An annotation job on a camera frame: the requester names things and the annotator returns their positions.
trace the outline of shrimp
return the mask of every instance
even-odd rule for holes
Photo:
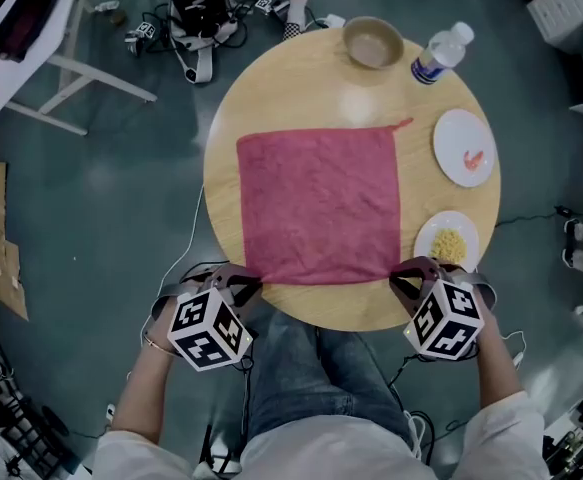
[[[480,151],[477,155],[475,155],[473,158],[470,158],[469,152],[466,151],[464,153],[464,166],[470,170],[471,172],[474,172],[478,169],[478,167],[480,167],[480,162],[482,162],[482,158],[484,157],[484,152]]]

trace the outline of floor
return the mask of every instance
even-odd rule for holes
[[[164,0],[120,0],[140,13]],[[458,72],[490,121],[502,167],[500,220],[546,214],[564,204],[583,212],[583,117],[567,68],[571,60],[543,43],[521,0],[311,0],[316,16],[374,15],[423,44],[464,20],[476,40]],[[0,115],[0,161],[9,163],[7,238],[20,246],[30,321],[0,307],[0,337],[24,392],[50,405],[81,433],[99,434],[138,353],[138,333],[162,274],[185,248],[202,182],[209,125],[223,95],[250,62],[274,46],[279,26],[247,18],[239,50],[216,52],[214,80],[185,82],[172,54],[133,58],[126,27],[86,17],[79,58],[155,92],[144,104],[94,84],[58,115],[90,133],[79,138],[11,111]],[[44,68],[18,96],[42,103],[57,83]],[[547,423],[583,393],[583,275],[560,261],[561,219],[498,227],[480,265],[497,287],[503,332],[524,329],[520,375]],[[182,269],[222,258],[204,207]],[[411,353],[400,329],[369,333],[385,375]],[[512,353],[521,344],[509,342]],[[473,363],[412,363],[396,383],[409,409],[430,414],[438,435],[478,410]],[[242,380],[232,369],[198,375],[174,368],[164,445],[196,461],[207,423],[237,424]],[[434,467],[448,477],[462,432],[436,445]],[[95,441],[70,446],[89,461]]]

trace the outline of sleeve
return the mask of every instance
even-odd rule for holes
[[[453,480],[545,480],[544,418],[523,391],[482,409],[467,425]]]
[[[132,432],[107,432],[98,442],[93,480],[191,480],[183,458]]]

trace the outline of food on plate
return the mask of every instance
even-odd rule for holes
[[[459,265],[467,257],[467,243],[455,229],[441,229],[435,234],[429,256]]]
[[[480,150],[477,155],[471,158],[471,155],[468,151],[464,153],[464,166],[469,169],[471,172],[475,172],[478,167],[480,167],[480,163],[482,162],[482,158],[484,158],[484,151]]]

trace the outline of table top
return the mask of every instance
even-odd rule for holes
[[[0,110],[60,47],[73,1],[57,0],[40,35],[22,62],[0,59]]]
[[[480,257],[500,205],[500,166],[483,185],[455,185],[433,153],[433,129],[447,110],[463,108],[487,122],[477,100],[455,73],[433,86],[410,71],[421,48],[405,41],[404,57],[369,70],[347,55],[341,29],[309,32],[256,59],[220,105],[204,157],[204,187],[211,224],[233,263],[245,264],[236,142],[244,135],[297,128],[367,128],[414,121],[395,134],[400,185],[401,257],[413,256],[420,227],[443,210],[475,223]],[[409,316],[388,280],[349,285],[265,285],[264,298],[289,315],[337,330],[371,331],[406,323]]]

